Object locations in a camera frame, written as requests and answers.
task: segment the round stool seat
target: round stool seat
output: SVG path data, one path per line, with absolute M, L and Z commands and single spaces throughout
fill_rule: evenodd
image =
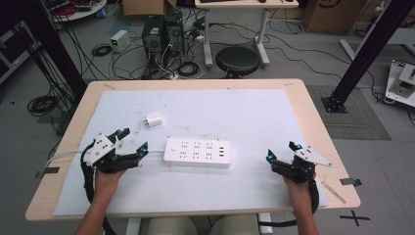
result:
M 226 71 L 226 77 L 239 77 L 256 71 L 260 61 L 258 55 L 245 47 L 227 47 L 216 55 L 217 66 Z

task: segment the white plug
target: white plug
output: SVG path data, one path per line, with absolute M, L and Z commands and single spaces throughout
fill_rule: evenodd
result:
M 144 123 L 148 124 L 150 127 L 162 124 L 161 116 L 159 112 L 148 114 L 147 118 L 143 120 Z

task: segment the white paper sheet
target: white paper sheet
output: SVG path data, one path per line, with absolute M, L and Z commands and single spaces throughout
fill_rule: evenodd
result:
M 154 112 L 161 114 L 162 125 L 139 125 Z M 119 154 L 133 153 L 146 141 L 150 152 L 164 150 L 167 136 L 229 140 L 231 166 L 167 166 L 162 154 L 149 154 L 121 178 L 108 214 L 235 213 L 291 206 L 283 178 L 265 160 L 271 149 L 289 162 L 294 155 L 289 142 L 306 145 L 284 90 L 108 91 L 79 150 L 99 132 L 109 135 L 125 127 L 131 134 L 117 145 Z M 70 165 L 54 215 L 83 215 L 89 207 L 79 158 Z M 321 192 L 320 206 L 327 206 Z

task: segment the human hand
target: human hand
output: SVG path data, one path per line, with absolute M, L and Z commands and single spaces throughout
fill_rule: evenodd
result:
M 118 186 L 119 179 L 126 170 L 107 174 L 101 170 L 95 170 L 95 194 L 93 203 L 109 204 Z

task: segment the white desk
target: white desk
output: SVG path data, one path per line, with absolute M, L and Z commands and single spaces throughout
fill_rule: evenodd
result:
M 213 65 L 213 60 L 210 52 L 209 44 L 209 27 L 211 9 L 223 9 L 223 14 L 230 14 L 235 9 L 257 9 L 261 10 L 261 27 L 258 36 L 255 38 L 255 46 L 259 52 L 261 63 L 263 66 L 269 65 L 269 59 L 266 54 L 265 48 L 262 44 L 263 35 L 265 33 L 266 22 L 268 19 L 269 9 L 273 8 L 296 8 L 299 6 L 297 1 L 287 2 L 285 0 L 267 0 L 265 3 L 260 3 L 258 0 L 240 0 L 240 1 L 228 1 L 228 2 L 213 2 L 213 3 L 201 3 L 200 0 L 195 1 L 198 8 L 205 9 L 205 40 L 204 40 L 204 51 L 205 51 L 205 62 L 208 67 Z M 240 15 L 237 18 L 246 18 L 250 13 L 239 12 Z

